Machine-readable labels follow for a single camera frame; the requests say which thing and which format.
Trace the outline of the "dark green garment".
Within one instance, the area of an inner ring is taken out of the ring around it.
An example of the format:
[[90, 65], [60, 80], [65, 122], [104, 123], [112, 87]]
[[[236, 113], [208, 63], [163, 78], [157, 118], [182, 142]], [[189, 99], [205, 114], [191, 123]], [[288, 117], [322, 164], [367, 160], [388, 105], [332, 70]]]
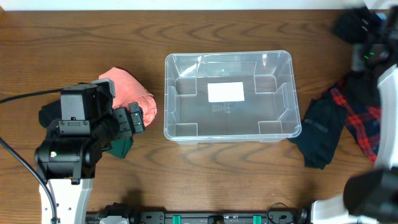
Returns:
[[130, 148], [132, 147], [133, 143], [134, 141], [132, 140], [132, 138], [114, 140], [111, 142], [111, 147], [108, 147], [103, 151], [120, 159], [124, 159]]

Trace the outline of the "dark navy garment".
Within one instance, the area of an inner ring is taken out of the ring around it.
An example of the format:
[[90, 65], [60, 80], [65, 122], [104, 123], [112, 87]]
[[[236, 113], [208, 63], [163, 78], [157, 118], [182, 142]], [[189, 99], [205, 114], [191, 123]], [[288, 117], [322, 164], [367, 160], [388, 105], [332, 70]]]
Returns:
[[347, 109], [330, 99], [311, 101], [302, 120], [301, 133], [289, 139], [302, 153], [305, 167], [323, 170], [331, 163], [346, 116]]

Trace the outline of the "red navy plaid shirt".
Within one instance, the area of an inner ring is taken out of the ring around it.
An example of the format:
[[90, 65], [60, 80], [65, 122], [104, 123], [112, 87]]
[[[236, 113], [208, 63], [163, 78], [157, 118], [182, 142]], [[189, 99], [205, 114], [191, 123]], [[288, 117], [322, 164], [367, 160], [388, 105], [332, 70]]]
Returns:
[[347, 110], [344, 125], [372, 163], [377, 159], [381, 133], [381, 107], [373, 104], [379, 99], [376, 83], [363, 72], [349, 72], [322, 94]]

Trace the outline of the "black garment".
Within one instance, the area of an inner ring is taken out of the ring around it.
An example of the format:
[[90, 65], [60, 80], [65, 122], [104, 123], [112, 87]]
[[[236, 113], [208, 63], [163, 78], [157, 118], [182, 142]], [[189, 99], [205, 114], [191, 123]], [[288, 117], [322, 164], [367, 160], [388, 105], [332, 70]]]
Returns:
[[331, 32], [349, 44], [362, 44], [379, 32], [382, 19], [366, 6], [348, 9], [337, 18]]

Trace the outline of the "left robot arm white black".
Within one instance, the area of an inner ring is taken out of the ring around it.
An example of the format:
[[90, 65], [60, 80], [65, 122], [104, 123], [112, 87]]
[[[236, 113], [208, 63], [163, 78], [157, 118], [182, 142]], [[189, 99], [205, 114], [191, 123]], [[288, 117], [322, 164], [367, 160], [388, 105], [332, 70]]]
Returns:
[[57, 223], [84, 223], [93, 188], [96, 164], [107, 152], [120, 159], [133, 145], [132, 137], [143, 133], [144, 113], [137, 103], [115, 110], [90, 112], [88, 117], [56, 119], [47, 128], [35, 151], [37, 172], [50, 192]]

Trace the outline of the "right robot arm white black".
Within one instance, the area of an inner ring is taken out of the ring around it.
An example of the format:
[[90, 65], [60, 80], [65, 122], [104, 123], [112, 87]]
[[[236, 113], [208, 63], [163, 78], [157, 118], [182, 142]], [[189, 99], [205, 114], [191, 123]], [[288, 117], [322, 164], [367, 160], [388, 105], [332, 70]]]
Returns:
[[374, 169], [350, 178], [341, 195], [312, 203], [310, 223], [397, 223], [397, 65], [379, 78], [381, 135]]

